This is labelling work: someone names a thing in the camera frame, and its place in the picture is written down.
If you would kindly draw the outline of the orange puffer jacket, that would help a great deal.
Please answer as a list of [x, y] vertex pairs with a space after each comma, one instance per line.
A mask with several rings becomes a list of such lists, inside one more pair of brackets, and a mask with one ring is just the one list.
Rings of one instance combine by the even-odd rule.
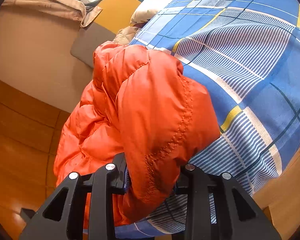
[[220, 136], [207, 89], [163, 51], [105, 42], [92, 81], [65, 122], [53, 171], [86, 175], [123, 153], [131, 184], [114, 196], [114, 223], [128, 225], [171, 194], [180, 168]]

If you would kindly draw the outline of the beige quilted blanket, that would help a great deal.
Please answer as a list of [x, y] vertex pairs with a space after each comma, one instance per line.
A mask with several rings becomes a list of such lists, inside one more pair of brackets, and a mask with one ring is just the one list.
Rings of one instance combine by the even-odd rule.
[[136, 36], [136, 34], [138, 34], [140, 30], [141, 29], [138, 27], [127, 26], [119, 30], [119, 32], [113, 39], [113, 42], [119, 45], [127, 45], [132, 41], [132, 39]]

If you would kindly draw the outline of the grey yellow blue headboard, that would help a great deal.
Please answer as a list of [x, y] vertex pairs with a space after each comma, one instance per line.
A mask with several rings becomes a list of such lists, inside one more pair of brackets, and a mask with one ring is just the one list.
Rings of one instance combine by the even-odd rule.
[[143, 0], [99, 0], [101, 12], [87, 26], [79, 30], [70, 53], [90, 67], [93, 67], [94, 50], [106, 41], [112, 41], [116, 34], [129, 26], [130, 19]]

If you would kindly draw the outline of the blue plaid bed sheet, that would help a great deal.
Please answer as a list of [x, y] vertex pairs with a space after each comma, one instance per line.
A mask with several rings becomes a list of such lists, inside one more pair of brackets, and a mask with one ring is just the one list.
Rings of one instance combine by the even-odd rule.
[[220, 137], [191, 163], [249, 194], [300, 147], [300, 0], [173, 0], [132, 39], [209, 91]]

